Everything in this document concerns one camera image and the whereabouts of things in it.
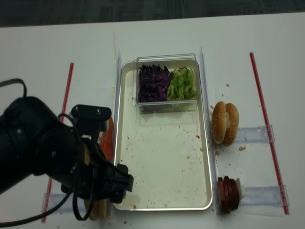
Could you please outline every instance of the purple cabbage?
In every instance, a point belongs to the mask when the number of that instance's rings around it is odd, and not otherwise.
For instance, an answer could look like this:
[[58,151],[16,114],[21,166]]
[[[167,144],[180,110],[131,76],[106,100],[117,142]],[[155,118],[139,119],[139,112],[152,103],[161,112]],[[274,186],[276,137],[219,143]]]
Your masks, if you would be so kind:
[[139,102],[167,101],[167,88],[172,79],[173,73],[165,66],[162,69],[159,65],[142,65],[139,73]]

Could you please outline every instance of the red straw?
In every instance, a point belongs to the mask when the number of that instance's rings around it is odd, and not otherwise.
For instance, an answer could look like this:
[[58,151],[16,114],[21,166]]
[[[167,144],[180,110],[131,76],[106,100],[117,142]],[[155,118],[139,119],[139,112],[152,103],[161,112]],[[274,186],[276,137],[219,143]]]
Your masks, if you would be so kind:
[[270,148],[271,148],[273,163],[274,163],[274,166],[275,166],[274,168],[275,168],[277,183],[278,183],[278,185],[280,187],[280,191],[281,191],[284,213],[286,215],[289,215],[289,209],[288,209],[288,205],[287,205],[288,201],[286,201],[286,196],[285,196],[284,190],[283,190],[283,181],[282,181],[282,177],[281,177],[280,167],[279,167],[278,162],[277,162],[275,145],[274,145],[274,143],[272,141],[272,137],[271,137],[271,130],[269,128],[269,126],[270,126],[269,119],[268,119],[267,110],[266,110],[266,107],[265,107],[265,102],[264,102],[264,98],[263,98],[261,83],[260,83],[259,78],[258,78],[258,72],[257,72],[253,52],[250,53],[250,58],[251,58],[251,63],[252,63],[252,67],[253,67],[253,72],[254,72],[254,77],[255,77],[255,81],[256,81],[256,86],[257,86],[257,90],[258,90],[259,99],[261,101],[261,107],[262,107],[262,110],[263,110],[265,125],[267,127],[267,132],[268,132],[268,136],[269,136],[269,144],[270,144]]
[[[67,81],[67,86],[66,86],[66,92],[65,92],[65,97],[63,99],[62,109],[61,109],[62,113],[66,112],[66,106],[67,106],[70,84],[71,84],[71,79],[72,79],[73,67],[74,67],[74,63],[70,63],[70,69],[69,69],[68,81]],[[52,188],[52,178],[49,178],[48,187],[47,187],[47,194],[45,195],[46,200],[45,200],[45,206],[44,206],[43,212],[46,212],[48,210],[51,188]],[[45,221],[46,221],[46,217],[41,219],[42,223],[45,223]]]

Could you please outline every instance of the plastic container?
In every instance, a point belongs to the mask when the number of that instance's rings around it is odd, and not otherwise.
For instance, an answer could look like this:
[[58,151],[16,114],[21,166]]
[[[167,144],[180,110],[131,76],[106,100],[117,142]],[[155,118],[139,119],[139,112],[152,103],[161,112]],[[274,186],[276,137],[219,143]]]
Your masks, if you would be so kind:
[[[180,101],[163,101],[163,102],[139,102],[139,72],[142,65],[160,65],[161,68],[166,66],[171,72],[179,67],[187,67],[194,73],[193,88],[197,95],[192,100]],[[139,57],[134,61],[134,89],[133,96],[135,98],[135,105],[139,107],[140,113],[157,113],[157,112],[177,112],[177,111],[195,111],[198,106],[200,94],[200,74],[199,66],[196,61],[195,54],[181,54],[168,56],[152,56]]]

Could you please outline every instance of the white table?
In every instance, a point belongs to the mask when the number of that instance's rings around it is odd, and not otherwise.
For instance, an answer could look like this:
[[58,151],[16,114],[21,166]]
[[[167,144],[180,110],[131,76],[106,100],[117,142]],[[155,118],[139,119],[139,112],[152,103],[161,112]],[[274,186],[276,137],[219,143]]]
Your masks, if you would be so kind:
[[[206,74],[252,71],[241,56],[254,52],[275,147],[290,200],[281,218],[246,214],[218,217],[204,212],[125,213],[114,210],[101,222],[78,222],[73,214],[52,215],[20,228],[303,228],[305,223],[305,13],[98,23],[0,29],[0,80],[20,77],[29,95],[61,112],[70,62],[74,62],[67,112],[75,104],[113,110],[117,52],[122,63],[139,56],[205,54]],[[18,96],[18,85],[0,89],[0,112]],[[48,178],[29,177],[0,196],[0,220],[40,213]]]

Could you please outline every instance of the food crumb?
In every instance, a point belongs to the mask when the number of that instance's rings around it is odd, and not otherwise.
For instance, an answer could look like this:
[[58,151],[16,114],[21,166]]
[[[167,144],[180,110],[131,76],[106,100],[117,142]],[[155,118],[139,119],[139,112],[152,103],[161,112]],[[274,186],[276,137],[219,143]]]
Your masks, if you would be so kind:
[[238,150],[239,150],[239,151],[244,151],[244,150],[246,150],[246,147],[242,147],[242,146],[241,146],[241,147],[238,148]]

